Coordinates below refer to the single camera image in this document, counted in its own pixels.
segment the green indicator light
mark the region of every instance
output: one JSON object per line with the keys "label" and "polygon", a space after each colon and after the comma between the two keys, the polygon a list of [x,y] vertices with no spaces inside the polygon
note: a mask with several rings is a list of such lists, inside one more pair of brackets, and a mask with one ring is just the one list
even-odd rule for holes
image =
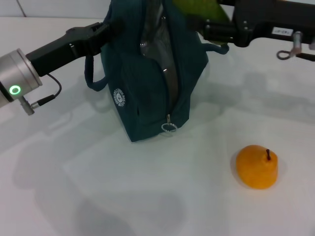
{"label": "green indicator light", "polygon": [[17,86],[17,85],[13,85],[11,88],[10,88],[10,94],[12,95],[17,95],[21,92],[21,87],[20,86]]}

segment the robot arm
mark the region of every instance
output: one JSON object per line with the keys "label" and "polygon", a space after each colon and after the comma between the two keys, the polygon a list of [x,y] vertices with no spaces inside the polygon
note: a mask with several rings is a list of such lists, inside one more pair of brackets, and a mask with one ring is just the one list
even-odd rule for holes
{"label": "robot arm", "polygon": [[18,49],[0,58],[0,107],[19,100],[28,115],[56,96],[51,95],[32,105],[24,95],[42,85],[39,77],[85,56],[95,56],[101,47],[124,29],[121,20],[110,24],[95,23],[69,29],[66,34],[26,56]]}
{"label": "robot arm", "polygon": [[[302,53],[302,43],[315,50],[315,5],[285,0],[218,0],[220,4],[235,7],[229,24],[211,22],[198,16],[187,16],[187,27],[203,31],[209,41],[233,43],[247,47],[259,37],[292,41],[290,52],[280,51],[279,59],[297,56],[315,61],[315,55]],[[42,85],[39,77],[84,56],[95,56],[101,47],[124,30],[118,20],[109,24],[69,29],[62,38],[39,48],[26,56],[16,50],[0,58],[0,107],[20,100],[28,115],[34,113],[38,102],[30,105],[24,95]],[[43,105],[54,99],[51,95],[41,100]]]}

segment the zipper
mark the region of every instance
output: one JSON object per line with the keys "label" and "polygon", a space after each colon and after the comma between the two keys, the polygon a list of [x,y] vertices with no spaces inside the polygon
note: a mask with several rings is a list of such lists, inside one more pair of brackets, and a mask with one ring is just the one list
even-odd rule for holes
{"label": "zipper", "polygon": [[[172,48],[172,56],[173,56],[173,61],[174,61],[175,69],[176,69],[176,75],[177,75],[178,94],[177,94],[176,103],[178,103],[178,100],[180,98],[181,91],[182,91],[182,80],[181,80],[181,76],[180,76],[180,70],[179,70],[178,62],[177,62],[177,60],[175,58],[176,49],[175,49],[175,44],[174,44],[173,33],[170,30],[171,27],[170,27],[170,22],[169,22],[169,15],[168,15],[168,12],[167,12],[167,10],[165,8],[165,0],[162,0],[162,5],[163,5],[164,14],[165,14],[165,17],[166,17],[166,25],[167,25],[167,29],[168,29],[169,40],[170,40],[171,48]],[[172,114],[172,112],[173,112],[173,110],[175,108],[176,108],[176,104],[173,106],[172,110],[169,110],[167,112],[168,115],[166,116],[167,123],[169,125],[171,125],[171,126],[174,125],[174,124],[171,123],[171,114]]]}
{"label": "zipper", "polygon": [[[178,103],[178,100],[179,100],[179,97],[180,97],[180,93],[181,93],[181,90],[182,90],[182,83],[181,83],[181,79],[180,79],[180,76],[179,76],[179,67],[178,67],[178,62],[177,60],[175,59],[174,55],[175,55],[175,47],[174,47],[174,40],[173,40],[173,36],[172,36],[172,32],[170,31],[170,23],[168,21],[168,14],[167,14],[167,11],[165,10],[165,0],[161,0],[161,5],[163,6],[163,12],[165,14],[165,17],[166,17],[166,27],[167,27],[167,33],[168,33],[168,38],[169,38],[169,42],[170,42],[170,46],[172,48],[172,58],[173,58],[173,61],[174,61],[174,66],[175,66],[175,70],[176,70],[176,77],[177,77],[177,96],[176,96],[176,99],[175,99],[175,103],[171,104],[171,96],[172,96],[172,93],[171,93],[171,89],[168,85],[168,81],[167,81],[167,78],[166,78],[166,75],[161,67],[161,65],[154,59],[152,59],[156,64],[157,64],[157,67],[158,69],[160,70],[161,74],[162,74],[162,78],[163,78],[163,81],[164,81],[164,84],[165,84],[165,88],[166,88],[166,111],[165,111],[165,115],[166,115],[166,120],[167,120],[167,123],[162,125],[162,129],[164,130],[163,126],[165,125],[170,125],[172,127],[175,128],[175,130],[171,130],[170,132],[174,132],[177,130],[177,126],[172,124],[171,123],[171,114],[173,112],[173,110],[176,108],[176,104]],[[141,56],[143,56],[142,52],[141,52],[141,39],[142,39],[142,36],[143,36],[143,31],[144,31],[144,26],[145,26],[145,21],[146,21],[146,18],[147,18],[147,0],[142,0],[142,17],[141,17],[141,30],[140,30],[140,33],[139,33],[139,40],[138,40],[138,45],[139,45],[139,54]]]}
{"label": "zipper", "polygon": [[[140,33],[139,33],[139,39],[138,39],[138,49],[139,49],[139,55],[140,56],[143,56],[142,52],[141,52],[141,39],[142,39],[142,35],[143,35],[143,30],[144,30],[144,26],[145,26],[145,21],[146,21],[146,17],[147,17],[147,0],[142,0],[141,1],[142,3],[142,12],[141,12],[141,27],[140,27]],[[160,66],[160,64],[154,60],[154,59],[151,59],[158,67],[158,69],[160,70],[160,73],[162,75],[162,78],[163,78],[163,82],[164,82],[164,85],[165,85],[165,88],[166,88],[166,111],[165,111],[165,115],[168,114],[168,111],[170,110],[170,91],[169,91],[169,88],[167,86],[167,81],[166,81],[166,76],[164,74],[164,71],[162,69],[162,67]]]}

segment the black metal bracket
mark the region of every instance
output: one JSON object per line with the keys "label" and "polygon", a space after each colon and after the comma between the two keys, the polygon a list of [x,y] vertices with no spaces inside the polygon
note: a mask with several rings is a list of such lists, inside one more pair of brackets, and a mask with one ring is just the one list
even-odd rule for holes
{"label": "black metal bracket", "polygon": [[315,39],[315,5],[285,0],[218,0],[235,7],[230,24],[210,22],[199,16],[188,16],[188,28],[202,31],[209,41],[231,42],[247,47],[256,38],[266,37],[293,41],[293,34],[303,33],[301,43]]}
{"label": "black metal bracket", "polygon": [[38,75],[44,76],[78,58],[99,54],[101,47],[118,36],[124,28],[122,20],[71,28],[63,37],[27,54],[26,57]]}

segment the zipper pull ring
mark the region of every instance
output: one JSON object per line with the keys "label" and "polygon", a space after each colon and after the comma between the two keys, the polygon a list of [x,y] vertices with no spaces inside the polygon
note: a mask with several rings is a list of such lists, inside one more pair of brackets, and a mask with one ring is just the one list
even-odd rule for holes
{"label": "zipper pull ring", "polygon": [[178,127],[175,125],[175,124],[173,124],[172,122],[171,122],[171,115],[170,114],[168,114],[167,115],[167,117],[166,117],[166,119],[167,119],[167,123],[165,123],[165,124],[163,124],[162,125],[162,130],[165,132],[165,133],[170,133],[170,132],[176,132],[177,130],[178,130]]}

